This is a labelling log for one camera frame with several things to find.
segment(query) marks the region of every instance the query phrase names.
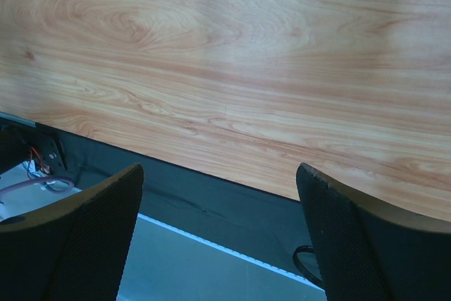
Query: black wire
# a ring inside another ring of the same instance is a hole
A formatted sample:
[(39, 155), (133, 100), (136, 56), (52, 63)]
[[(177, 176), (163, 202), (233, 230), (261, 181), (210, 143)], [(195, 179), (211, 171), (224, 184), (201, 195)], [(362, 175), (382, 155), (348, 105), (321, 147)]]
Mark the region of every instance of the black wire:
[(305, 268), (305, 266), (301, 263), (301, 260), (299, 260), (299, 257), (297, 256), (299, 253), (312, 253), (315, 254), (315, 251), (313, 250), (312, 246), (300, 246), (296, 248), (295, 252), (293, 253), (293, 262), (295, 263), (295, 266), (301, 274), (309, 280), (314, 285), (317, 285), (321, 289), (324, 289), (324, 283), (320, 278), (317, 278), (315, 275), (310, 273), (310, 271)]

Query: wooden table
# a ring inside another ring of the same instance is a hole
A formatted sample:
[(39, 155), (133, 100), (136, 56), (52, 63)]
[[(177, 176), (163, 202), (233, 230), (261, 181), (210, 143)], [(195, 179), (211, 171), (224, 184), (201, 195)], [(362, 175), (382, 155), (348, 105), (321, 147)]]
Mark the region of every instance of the wooden table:
[(0, 0), (0, 111), (451, 220), (451, 0)]

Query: light brown wood panel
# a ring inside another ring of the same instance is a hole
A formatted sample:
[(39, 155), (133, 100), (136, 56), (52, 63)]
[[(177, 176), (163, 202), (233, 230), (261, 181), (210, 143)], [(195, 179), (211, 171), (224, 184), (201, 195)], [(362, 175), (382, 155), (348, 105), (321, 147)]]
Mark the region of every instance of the light brown wood panel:
[(305, 161), (451, 220), (450, 21), (451, 0), (0, 0), (0, 111), (293, 199)]

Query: white edge strip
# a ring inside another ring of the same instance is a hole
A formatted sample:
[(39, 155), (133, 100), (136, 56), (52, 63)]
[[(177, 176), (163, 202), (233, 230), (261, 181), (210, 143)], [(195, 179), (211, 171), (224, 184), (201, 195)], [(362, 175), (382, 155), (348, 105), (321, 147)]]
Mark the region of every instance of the white edge strip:
[(169, 226), (168, 224), (163, 223), (161, 221), (149, 218), (148, 216), (145, 216), (145, 215), (143, 215), (141, 213), (138, 214), (138, 218), (141, 218), (141, 219), (143, 219), (145, 221), (148, 221), (148, 222), (152, 222), (152, 223), (154, 223), (154, 224), (156, 224), (156, 225), (158, 225), (160, 227), (166, 228), (166, 229), (168, 229), (170, 231), (173, 231), (173, 232), (176, 232), (176, 233), (181, 234), (183, 236), (186, 236), (187, 238), (190, 238), (190, 239), (193, 239), (193, 240), (195, 240), (197, 242), (203, 243), (204, 245), (210, 246), (212, 248), (215, 248), (215, 249), (220, 250), (222, 252), (225, 252), (227, 254), (233, 255), (234, 257), (238, 257), (240, 259), (243, 259), (243, 260), (245, 260), (247, 262), (250, 262), (251, 264), (256, 264), (257, 266), (263, 267), (265, 269), (269, 269), (270, 271), (273, 271), (273, 272), (275, 272), (277, 274), (286, 276), (287, 278), (291, 278), (292, 280), (298, 281), (298, 282), (303, 283), (305, 285), (309, 285), (310, 287), (313, 287), (315, 289), (322, 290), (320, 287), (314, 285), (313, 283), (308, 281), (306, 278), (303, 278), (302, 276), (298, 276), (296, 274), (290, 273), (288, 271), (285, 271), (283, 269), (277, 268), (275, 266), (271, 266), (270, 264), (267, 264), (265, 262), (259, 261), (257, 259), (252, 258), (252, 257), (248, 257), (247, 255), (244, 255), (244, 254), (241, 254), (239, 252), (236, 252), (235, 250), (230, 250), (230, 249), (225, 248), (225, 247), (223, 247), (221, 245), (218, 245), (218, 244), (216, 244), (214, 242), (211, 242), (211, 241), (205, 240), (203, 238), (200, 238), (199, 236), (196, 236), (196, 235), (193, 235), (191, 233), (182, 231), (182, 230), (180, 230), (180, 229), (178, 229), (176, 227)]

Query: purple cable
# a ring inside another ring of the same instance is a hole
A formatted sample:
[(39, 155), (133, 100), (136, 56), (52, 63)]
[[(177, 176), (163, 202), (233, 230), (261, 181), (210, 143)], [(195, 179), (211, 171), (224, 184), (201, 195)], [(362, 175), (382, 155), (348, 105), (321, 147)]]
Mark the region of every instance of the purple cable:
[(65, 192), (71, 190), (72, 187), (74, 186), (74, 182), (71, 179), (66, 178), (64, 176), (43, 176), (42, 178), (35, 178), (35, 179), (23, 181), (21, 183), (16, 183), (16, 184), (8, 186), (6, 188), (2, 188), (2, 189), (0, 189), (0, 195), (12, 192), (14, 190), (19, 190), (21, 188), (24, 188), (24, 187), (27, 187), (30, 185), (34, 185), (35, 183), (47, 183), (49, 181), (61, 181), (63, 183), (68, 184), (68, 187), (63, 190), (51, 189), (50, 191), (53, 193), (65, 193)]

